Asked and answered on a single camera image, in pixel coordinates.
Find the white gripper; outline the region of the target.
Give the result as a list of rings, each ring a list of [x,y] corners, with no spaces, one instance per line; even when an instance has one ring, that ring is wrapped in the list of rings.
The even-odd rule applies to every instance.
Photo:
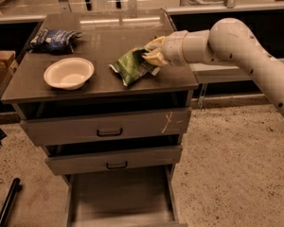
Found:
[[[187,35],[186,30],[175,31],[167,37],[161,36],[153,39],[145,45],[147,50],[154,50],[161,47],[161,52],[151,54],[144,53],[142,58],[154,66],[165,66],[168,63],[172,66],[186,65],[183,54],[183,41]]]

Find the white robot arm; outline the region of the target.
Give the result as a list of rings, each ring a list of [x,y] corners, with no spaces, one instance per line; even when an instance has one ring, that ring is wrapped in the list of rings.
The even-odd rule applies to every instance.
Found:
[[[234,64],[284,117],[284,63],[269,54],[238,19],[221,19],[209,30],[176,31],[152,40],[145,49],[143,59],[155,66]]]

